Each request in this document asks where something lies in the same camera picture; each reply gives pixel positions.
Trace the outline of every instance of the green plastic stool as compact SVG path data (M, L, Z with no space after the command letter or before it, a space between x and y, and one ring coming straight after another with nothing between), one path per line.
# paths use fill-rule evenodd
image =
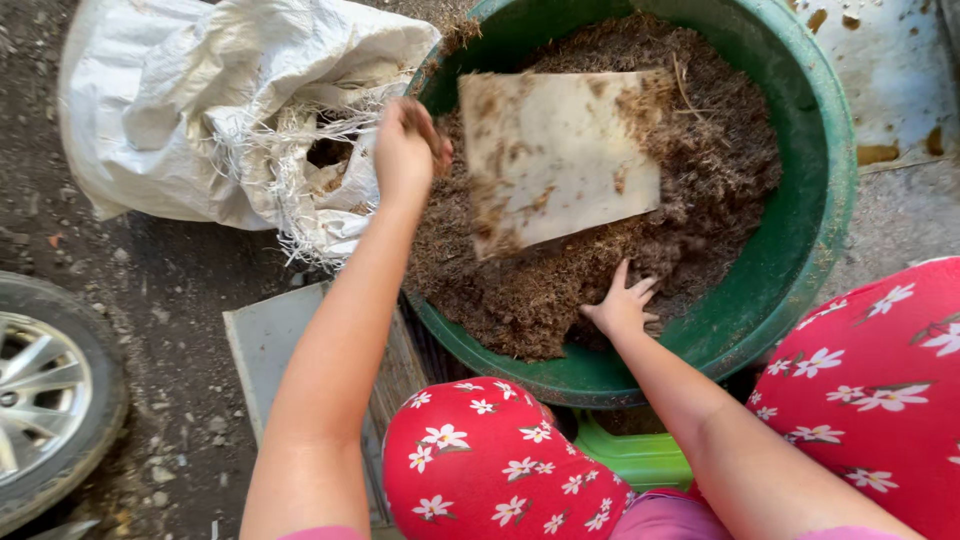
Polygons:
M634 488L644 491L676 487L686 491L693 471L673 435L615 436L607 433L588 410L574 410L580 430L573 444L603 463Z

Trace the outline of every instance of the brown fibrous soil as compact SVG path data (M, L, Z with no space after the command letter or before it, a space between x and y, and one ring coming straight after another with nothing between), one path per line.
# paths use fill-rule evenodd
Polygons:
M603 299L623 258L632 260L628 285L660 279L649 310L662 322L683 316L726 275L780 182L776 134L759 88L696 32L644 13L581 28L541 47L517 71L657 67L677 75L683 90L672 93L643 144L660 164L658 209L516 257L479 261L455 110L442 119L454 147L452 174L434 182L405 285L488 349L525 361L563 356L565 341L605 346L577 306Z

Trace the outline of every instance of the green plastic basin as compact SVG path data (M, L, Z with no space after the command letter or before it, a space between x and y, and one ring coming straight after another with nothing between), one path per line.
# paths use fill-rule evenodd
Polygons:
M810 307L840 254L856 186L850 111L813 35L775 0L484 0L469 14L483 31L443 59L420 91L433 114L457 103L457 76L509 72L536 47L576 28L635 10L703 35L764 91L783 178L759 229L727 277L663 330L660 343L714 380L749 363ZM428 58L436 58L436 51ZM422 74L415 75L413 85ZM583 408L644 403L616 352L575 345L566 358L525 364L485 349L426 302L420 319L481 375L513 380L544 402Z

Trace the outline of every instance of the white flower print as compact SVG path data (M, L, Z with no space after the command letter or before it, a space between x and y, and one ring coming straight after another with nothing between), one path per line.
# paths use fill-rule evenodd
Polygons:
M426 464L433 461L433 457L430 456L432 451L433 449L428 446L417 446L417 451L407 456L411 459L410 468L417 467L417 472L423 474L423 468Z
M476 400L470 400L470 402L472 403L470 408L477 409L477 414L483 414L485 412L493 412L493 404L488 404L487 400L480 400L479 402Z
M550 518L550 521L543 524L543 534L546 534L548 532L550 534L556 534L557 527L563 524L564 524L564 515L563 514L560 514L559 516L555 515Z
M627 503L623 505L623 513L626 514L627 510L630 509L630 505L636 500L636 492L630 491L627 493Z
M418 395L414 396L414 402L410 404L410 408L420 408L420 405L430 403L430 398L433 396L427 394L426 392L420 392Z
M505 400L509 400L511 396L516 396L516 392L514 391L514 389L511 388L510 384L507 384L506 382L498 381L498 382L495 382L493 385L503 390L503 399Z
M790 360L784 358L783 360L777 360L776 362L767 366L767 373L770 375L776 375L781 371L788 371L790 369Z
M451 506L453 503L444 502L444 498L440 495L437 495L431 500L420 499L420 506L414 508L415 514L423 514L422 519L426 521L434 521L434 516L445 516L450 512L447 511L447 507Z
M760 420L770 420L771 416L777 416L777 408L759 408L756 410L756 417Z
M580 491L580 484L584 483L583 475L577 475L576 477L570 477L570 482L565 483L560 486L564 490L564 495L569 495L570 493L576 495Z
M886 493L888 487L899 487L888 478L893 474L887 473L885 471L867 471L866 469L854 469L852 473L848 473L845 476L848 479L856 480L856 487L863 487L865 485L870 485L876 491L880 493Z
M839 443L840 439L836 435L842 435L845 431L834 431L830 426L817 426L814 429L797 426L796 431L790 431L791 435L796 435L797 440L803 441L824 441L828 443Z
M840 365L841 361L839 357L843 353L844 351L840 350L828 354L827 348L825 347L814 353L810 360L797 362L797 367L800 369L795 371L793 376L801 377L806 375L808 379L813 379L813 376L817 375L817 370Z
M592 530L599 530L603 526L604 522L610 520L610 512L601 512L593 516L590 521L584 523L584 527L587 528L587 532Z
M882 406L894 412L903 410L904 404L925 404L927 398L915 396L929 388L929 384L913 384L899 390L877 390L873 396L866 396L853 402L853 405L863 405L857 411L870 410Z
M863 386L855 386L850 388L849 386L842 384L837 388L836 392L827 392L827 401L834 402L840 400L843 403L849 403L853 398L862 398L866 394L863 393Z
M960 450L960 442L957 442L957 450ZM960 455L951 455L947 458L947 461L960 465Z
M550 434L547 431L544 431L540 426L535 428L520 428L520 432L523 433L523 440L533 439L535 443L541 442L543 439L550 439Z
M509 474L507 481L514 481L519 478L521 475L529 475L530 470L534 468L537 461L531 461L530 457L524 457L523 461L510 461L508 465L510 467L504 469L502 472Z
M921 347L943 347L937 351L937 357L949 355L960 351L960 323L950 323L949 332L941 333L936 337L931 337Z
M906 287L901 287L899 285L891 289L886 296L881 298L879 301L874 304L874 310L867 315L867 318L873 317L878 313L887 314L890 311L890 308L894 306L894 302L899 302L900 300L905 300L913 296L913 291L910 290L913 288L914 283L910 283Z
M458 448L470 447L470 445L467 444L467 441L462 440L467 436L467 434L463 431L454 430L453 424L443 424L440 427L440 430L427 428L426 432L430 434L423 437L423 442L436 444L438 449L444 449L448 446L455 446Z
M492 520L500 520L500 526L503 527L507 525L507 522L510 521L510 518L514 516L523 515L525 510L523 505L527 502L526 499L520 499L517 495L506 504L498 504L496 506L497 513L493 514Z

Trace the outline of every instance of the leg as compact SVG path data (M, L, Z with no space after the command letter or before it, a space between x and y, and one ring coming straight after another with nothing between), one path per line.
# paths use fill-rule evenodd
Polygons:
M960 529L960 258L855 289L783 340L747 407L928 538Z
M492 377L411 397L383 454L397 527L419 540L607 538L634 493L551 420L528 392Z

